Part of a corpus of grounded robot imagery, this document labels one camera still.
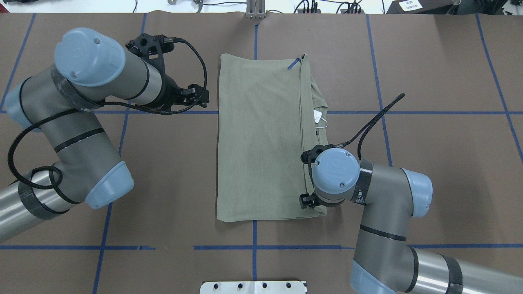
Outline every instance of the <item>cable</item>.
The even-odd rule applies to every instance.
[[[298,5],[296,6],[296,8],[294,9],[294,12],[293,13],[296,13],[298,11],[298,8],[300,7],[300,5],[303,3],[303,12],[305,13],[305,2],[307,2],[307,6],[309,6],[309,0],[301,0],[300,3],[298,3]]]
[[[203,4],[206,6],[213,6],[213,5],[222,5],[222,4],[247,4],[247,2],[221,2],[221,3],[211,3],[211,4],[203,3]]]
[[[196,54],[196,57],[198,57],[198,59],[200,60],[201,66],[203,68],[203,90],[201,91],[201,93],[198,96],[198,98],[191,105],[187,106],[184,109],[175,110],[175,111],[151,110],[151,109],[143,107],[143,106],[132,105],[132,104],[127,104],[127,103],[117,102],[117,101],[114,101],[114,102],[102,101],[102,102],[100,102],[100,105],[102,105],[102,106],[119,105],[119,106],[129,107],[129,108],[132,108],[132,109],[135,109],[135,110],[148,112],[150,114],[156,114],[156,115],[175,115],[175,114],[180,114],[182,112],[188,111],[189,109],[194,107],[198,102],[200,102],[201,96],[203,95],[203,93],[207,89],[207,68],[205,67],[205,63],[203,62],[203,59],[201,58],[201,56],[198,53],[198,51],[196,51],[196,49],[187,40],[184,40],[184,39],[181,39],[181,38],[173,38],[173,40],[174,40],[175,43],[184,43],[185,45],[187,45],[194,52],[194,54]]]
[[[350,3],[348,3],[347,1],[345,1],[345,2],[342,2],[342,3],[338,6],[338,9],[336,9],[336,13],[339,12],[339,9],[340,9],[340,8],[342,7],[342,5],[344,5],[344,4],[347,4],[347,10],[349,10],[349,8],[350,8]]]
[[[359,2],[356,2],[356,0],[354,0],[352,5],[350,6],[350,9],[345,11],[345,13],[348,13],[348,14],[358,14],[358,13],[361,13],[361,6],[359,5],[361,1],[363,1],[363,0],[360,0]]]
[[[376,125],[376,123],[385,115],[387,111],[389,111],[396,102],[400,101],[403,97],[405,97],[404,93],[401,93],[394,99],[389,105],[387,105],[385,108],[383,108],[371,121],[372,123],[368,125],[368,127],[365,129],[365,132],[361,135],[361,138],[358,142],[358,158],[361,160],[361,146],[363,145],[363,140],[365,139],[365,136],[370,132],[372,127]]]
[[[374,125],[381,119],[381,117],[383,117],[385,115],[385,113],[387,111],[389,111],[392,108],[392,106],[394,106],[394,104],[396,104],[398,101],[400,101],[403,97],[405,97],[404,93],[399,94],[398,97],[396,97],[396,99],[394,99],[389,105],[387,105],[385,108],[383,108],[369,122],[367,122],[367,124],[363,128],[361,128],[361,130],[359,130],[358,133],[356,133],[356,135],[354,135],[354,137],[352,137],[347,142],[343,142],[343,143],[336,145],[336,147],[344,148],[345,146],[351,144],[358,136],[360,136],[361,133],[363,133],[363,135],[361,136],[360,141],[358,143],[358,156],[361,160],[361,145],[363,144],[363,140],[365,139],[365,136],[367,135],[367,133],[370,132],[372,127],[374,127]]]
[[[182,112],[188,111],[189,109],[194,107],[198,102],[200,102],[201,96],[207,90],[207,68],[205,66],[205,63],[203,62],[203,59],[200,56],[200,54],[198,53],[198,51],[196,51],[196,49],[187,40],[182,39],[182,38],[173,38],[173,41],[174,41],[174,43],[184,43],[185,45],[187,45],[194,52],[196,57],[198,57],[198,60],[200,60],[201,66],[203,68],[203,89],[202,89],[200,95],[198,96],[198,98],[191,105],[187,106],[184,109],[175,110],[175,111],[151,110],[151,109],[148,109],[148,108],[145,108],[145,107],[142,107],[142,106],[127,104],[127,103],[122,103],[122,102],[116,102],[116,101],[115,102],[101,101],[101,102],[99,102],[99,105],[101,105],[101,106],[119,105],[119,106],[129,107],[129,108],[136,109],[136,110],[143,111],[143,112],[148,112],[148,113],[151,113],[151,114],[175,115],[175,114],[180,114]],[[57,180],[54,183],[51,183],[51,185],[39,185],[39,184],[31,182],[31,180],[28,180],[24,176],[22,176],[20,174],[20,172],[18,172],[18,170],[15,167],[15,161],[14,161],[15,151],[16,151],[16,148],[18,147],[18,145],[20,144],[20,142],[22,141],[22,139],[25,137],[25,135],[27,135],[32,130],[34,130],[34,129],[40,127],[41,125],[43,125],[45,123],[48,123],[48,122],[50,122],[52,120],[55,120],[57,118],[60,118],[60,117],[63,117],[63,116],[69,115],[69,114],[73,114],[75,112],[78,112],[78,110],[77,109],[69,109],[69,110],[60,112],[58,114],[51,115],[50,117],[42,119],[42,120],[34,123],[33,125],[31,125],[29,128],[23,130],[15,138],[15,140],[11,144],[11,147],[9,148],[9,152],[7,153],[7,166],[9,167],[9,170],[11,171],[11,173],[15,176],[15,178],[17,180],[19,180],[20,182],[28,185],[31,188],[36,188],[36,189],[41,189],[41,190],[55,189],[56,187],[58,187],[58,185],[60,185],[60,183],[62,182],[62,179],[63,179],[63,174],[62,174],[61,170],[59,170],[58,168],[56,168],[54,166],[43,166],[43,167],[39,168],[40,171],[51,171],[51,172],[57,173],[57,175],[58,175]]]
[[[41,189],[41,190],[55,189],[56,187],[58,187],[58,185],[62,182],[63,174],[62,174],[61,170],[59,170],[58,168],[56,168],[54,166],[43,166],[43,167],[40,168],[41,171],[53,171],[53,172],[56,172],[58,174],[58,178],[57,178],[56,182],[55,183],[51,183],[51,185],[46,185],[46,186],[39,185],[39,184],[31,182],[31,180],[28,180],[24,176],[22,176],[18,172],[18,170],[16,170],[16,167],[15,167],[15,161],[14,161],[15,150],[16,150],[16,147],[18,147],[18,145],[22,141],[22,139],[25,137],[25,135],[27,135],[30,131],[40,127],[41,125],[43,125],[45,123],[50,122],[51,120],[55,120],[57,118],[60,118],[60,117],[66,116],[66,115],[70,115],[70,114],[73,114],[75,112],[78,112],[78,110],[77,109],[69,109],[69,110],[60,112],[58,114],[52,115],[52,116],[50,116],[48,118],[42,119],[39,122],[37,122],[37,123],[33,124],[32,126],[30,126],[29,128],[23,130],[15,138],[15,140],[11,144],[11,147],[9,148],[9,151],[7,152],[7,166],[9,167],[9,170],[11,171],[11,173],[15,176],[15,178],[17,180],[19,180],[20,182],[26,184],[27,186],[29,186],[31,188],[36,188],[36,189]]]

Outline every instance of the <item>blue tape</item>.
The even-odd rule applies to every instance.
[[[258,221],[253,220],[253,281],[257,278]]]
[[[95,283],[93,285],[93,294],[96,294],[98,291],[98,282],[100,281],[100,273],[101,273],[101,264],[104,261],[104,250],[100,250],[100,255],[98,256],[98,265],[96,266],[96,275],[95,275]]]
[[[296,58],[296,59],[291,63],[291,65],[289,65],[289,67],[287,68],[287,70],[290,70],[290,69],[291,69],[295,64],[298,63],[298,61],[300,61],[300,59],[299,59],[299,58]]]
[[[7,86],[5,87],[4,96],[2,96],[2,101],[0,101],[0,109],[4,107],[4,101],[5,97],[7,96],[7,93],[9,93],[9,88],[11,88],[11,83],[13,82],[13,78],[15,77],[16,68],[18,68],[18,63],[20,62],[20,58],[22,57],[22,53],[24,51],[24,48],[26,47],[27,39],[29,38],[29,34],[31,33],[32,25],[35,23],[36,13],[33,13],[33,16],[31,17],[31,22],[29,23],[29,27],[26,31],[26,36],[24,37],[24,40],[22,42],[22,46],[20,47],[20,51],[18,51],[18,56],[16,56],[15,65],[13,66],[13,70],[11,71],[11,76],[9,76],[9,80],[7,81]]]
[[[477,13],[476,13],[476,22],[477,22],[477,28],[480,31],[481,42],[483,43],[483,49],[485,50],[485,55],[487,57],[488,65],[490,66],[492,76],[494,77],[494,82],[496,84],[499,98],[501,99],[501,104],[503,105],[503,109],[505,110],[505,113],[507,116],[507,121],[508,121],[508,125],[510,126],[510,131],[512,132],[512,137],[514,137],[514,143],[516,144],[516,148],[519,153],[519,159],[523,163],[523,152],[521,151],[521,145],[519,144],[519,140],[516,135],[516,131],[514,130],[514,125],[512,124],[512,119],[510,118],[510,115],[508,113],[508,108],[507,108],[507,104],[505,102],[505,97],[503,96],[503,92],[501,91],[501,87],[500,87],[499,81],[497,79],[496,71],[494,70],[494,65],[492,64],[490,54],[488,53],[487,44],[485,42],[485,37],[483,36],[483,29],[481,28],[480,15]]]
[[[140,33],[144,33],[145,32],[145,21],[147,20],[147,13],[144,13],[143,14],[143,19],[142,19],[142,30],[140,31]]]
[[[254,25],[254,60],[258,60],[258,26]]]
[[[354,250],[340,245],[259,245],[259,250]]]
[[[369,19],[368,14],[365,14],[365,17],[367,19],[367,31],[369,33],[370,53],[372,55],[372,66],[374,67],[374,79],[376,81],[376,90],[378,91],[378,102],[380,104],[380,110],[381,110],[381,109],[383,109],[383,101],[381,99],[380,79],[378,78],[378,66],[376,65],[376,55],[374,53],[374,43],[372,42],[372,31],[370,29],[370,19]],[[383,126],[383,134],[385,136],[385,148],[387,150],[387,158],[389,159],[389,166],[392,166],[392,155],[391,155],[391,148],[389,145],[389,134],[387,133],[385,116],[383,116],[381,118],[381,124]]]
[[[194,250],[354,250],[340,245],[203,245]]]

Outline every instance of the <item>clothing tag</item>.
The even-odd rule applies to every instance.
[[[401,6],[401,9],[403,9],[403,11],[405,12],[423,8],[423,6],[419,3],[418,0],[407,0],[399,2],[399,5]]]
[[[314,109],[314,122],[319,123],[321,117],[322,117],[322,113],[320,111],[317,111],[316,109]]]

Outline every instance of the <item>blue tape grid line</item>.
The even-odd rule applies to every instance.
[[[33,16],[31,17],[31,22],[29,23],[29,27],[27,28],[26,36],[24,37],[24,41],[22,42],[20,51],[18,51],[18,56],[16,56],[16,61],[15,65],[13,66],[13,70],[11,71],[11,76],[9,77],[9,81],[7,82],[7,86],[5,87],[4,95],[2,96],[2,101],[0,101],[0,109],[4,108],[5,97],[7,96],[7,93],[9,93],[9,88],[11,88],[11,83],[13,82],[13,78],[15,77],[16,68],[18,67],[18,63],[20,62],[20,58],[22,57],[24,48],[26,47],[27,39],[29,38],[29,34],[31,33],[32,25],[35,23],[35,18],[36,13],[33,13]]]
[[[0,245],[0,250],[156,250],[149,246],[96,246],[96,245]]]
[[[258,26],[254,26],[254,60],[258,60]],[[258,221],[253,220],[253,281],[257,280],[257,262],[258,262]]]
[[[374,79],[376,80],[376,90],[378,92],[378,102],[380,103],[380,110],[383,109],[383,101],[381,99],[381,88],[380,79],[378,78],[378,66],[376,65],[376,55],[374,53],[374,43],[372,42],[372,31],[370,29],[369,15],[365,14],[367,19],[367,31],[369,33],[370,53],[372,55],[372,66],[374,67]],[[389,135],[387,134],[387,126],[385,122],[385,116],[381,118],[381,124],[383,126],[383,134],[385,135],[385,148],[387,150],[387,158],[389,159],[389,166],[392,166],[392,155],[391,148],[389,145]]]
[[[141,28],[140,33],[143,33],[145,31],[146,20],[147,20],[147,13],[144,13],[143,19],[142,19],[142,28]],[[123,141],[126,136],[127,122],[129,120],[129,113],[130,113],[130,110],[129,110],[129,107],[127,107],[127,109],[125,110],[126,116],[123,120],[122,136],[120,137],[120,145],[118,147],[118,155],[120,155],[120,156],[122,155]],[[104,252],[105,252],[105,248],[106,248],[107,233],[109,231],[109,221],[111,220],[111,212],[112,212],[112,203],[109,203],[109,205],[107,206],[107,214],[105,217],[104,234],[102,235],[102,239],[101,239],[100,254],[98,255],[98,266],[96,267],[96,275],[95,275],[95,281],[94,281],[94,285],[93,285],[93,294],[96,294],[96,292],[98,291],[98,283],[100,281],[101,266],[102,266],[102,263],[104,262]]]
[[[521,152],[521,146],[519,145],[518,137],[516,136],[516,131],[514,130],[514,125],[512,124],[512,119],[510,118],[510,114],[508,113],[508,108],[507,108],[507,104],[505,102],[505,97],[503,96],[503,92],[501,91],[499,81],[497,80],[496,71],[494,70],[494,65],[492,64],[490,54],[488,53],[487,43],[485,42],[485,37],[483,36],[483,29],[481,28],[480,15],[477,13],[476,13],[476,22],[477,22],[477,28],[480,31],[481,42],[483,43],[483,49],[485,50],[485,55],[487,57],[488,65],[491,68],[492,76],[494,78],[494,82],[496,83],[497,92],[499,94],[499,98],[501,99],[501,104],[503,104],[503,109],[505,110],[505,113],[507,116],[508,125],[510,126],[512,136],[514,137],[514,142],[516,143],[516,148],[518,149],[518,152],[519,152],[519,159],[523,163],[523,152]]]
[[[408,244],[419,249],[457,249],[457,248],[523,248],[522,243],[476,243],[476,244]],[[251,245],[199,245],[198,250],[252,250]],[[340,245],[256,245],[256,250],[354,250],[354,247]]]

